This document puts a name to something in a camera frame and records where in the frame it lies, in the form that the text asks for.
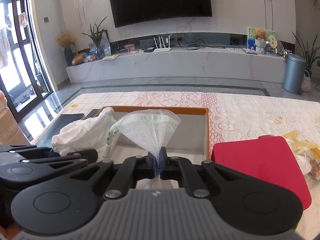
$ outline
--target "white wall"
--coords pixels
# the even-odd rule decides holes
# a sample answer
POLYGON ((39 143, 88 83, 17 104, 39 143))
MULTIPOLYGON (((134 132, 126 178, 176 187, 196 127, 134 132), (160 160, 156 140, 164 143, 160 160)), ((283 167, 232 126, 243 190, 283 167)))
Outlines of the white wall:
POLYGON ((61 83, 68 74, 67 63, 62 48, 56 43, 55 38, 66 26, 63 20, 60 0, 34 0, 41 40, 47 57, 49 68, 56 84, 61 83))
POLYGON ((277 38, 294 43, 296 31, 294 0, 211 0, 213 17, 164 19, 115 28, 109 0, 61 0, 68 31, 76 39, 76 50, 88 47, 88 26, 108 18, 101 25, 110 41, 160 33, 217 32, 247 34, 247 27, 277 32, 277 38))
MULTIPOLYGON (((300 34, 302 40, 309 45, 312 43, 317 34, 319 38, 315 44, 316 47, 320 47, 320 1, 317 6, 313 6, 312 0, 295 0, 296 14, 297 14, 297 33, 300 34)), ((301 53, 301 49, 296 44, 296 51, 301 53)), ((314 63, 312 76, 320 78, 320 68, 314 63)))

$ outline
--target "gray tile floor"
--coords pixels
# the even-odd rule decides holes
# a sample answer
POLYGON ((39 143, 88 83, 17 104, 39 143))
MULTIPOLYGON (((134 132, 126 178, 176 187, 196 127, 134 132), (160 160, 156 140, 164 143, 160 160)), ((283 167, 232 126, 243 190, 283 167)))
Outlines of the gray tile floor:
POLYGON ((41 126, 45 127, 47 122, 52 120, 55 113, 58 113, 70 101, 84 93, 121 91, 194 91, 272 96, 320 102, 320 92, 315 88, 316 85, 316 83, 311 83, 310 93, 294 95, 286 91, 282 87, 282 84, 243 79, 206 77, 150 77, 102 80, 80 84, 71 84, 69 80, 66 80, 59 85, 59 91, 52 93, 43 102, 32 109, 30 113, 28 113, 19 122, 19 125, 28 139, 32 140, 32 134, 26 127, 28 122, 30 122, 30 119, 37 118, 39 120, 38 126, 40 130, 41 126))

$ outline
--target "white mesh filter bag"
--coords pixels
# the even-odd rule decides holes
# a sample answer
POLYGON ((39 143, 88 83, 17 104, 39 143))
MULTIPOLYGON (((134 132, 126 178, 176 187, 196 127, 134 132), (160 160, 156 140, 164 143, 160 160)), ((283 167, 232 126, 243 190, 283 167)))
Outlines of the white mesh filter bag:
POLYGON ((159 163, 161 147, 167 146, 180 122, 180 118, 169 110, 149 109, 129 113, 117 124, 122 134, 152 153, 159 163))

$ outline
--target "sliding glass door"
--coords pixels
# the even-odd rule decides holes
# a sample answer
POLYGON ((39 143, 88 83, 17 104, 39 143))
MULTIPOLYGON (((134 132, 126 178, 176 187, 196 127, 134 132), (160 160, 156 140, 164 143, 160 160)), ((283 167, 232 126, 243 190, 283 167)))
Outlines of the sliding glass door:
POLYGON ((0 0, 0 89, 17 121, 51 92, 29 25, 27 0, 0 0))

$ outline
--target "open box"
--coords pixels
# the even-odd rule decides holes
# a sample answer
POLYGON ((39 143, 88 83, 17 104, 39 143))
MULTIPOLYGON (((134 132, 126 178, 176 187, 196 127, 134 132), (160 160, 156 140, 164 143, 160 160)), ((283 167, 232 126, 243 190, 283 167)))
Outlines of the open box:
MULTIPOLYGON (((167 155, 188 158, 193 164, 201 164, 203 160, 209 159, 209 110, 207 108, 144 106, 112 106, 112 108, 114 110, 112 115, 116 121, 138 110, 166 109, 175 113, 181 119, 181 123, 166 146, 167 155)), ((116 145, 112 145, 112 149, 108 158, 113 160, 114 164, 123 163, 128 157, 148 154, 123 134, 116 141, 116 145)))

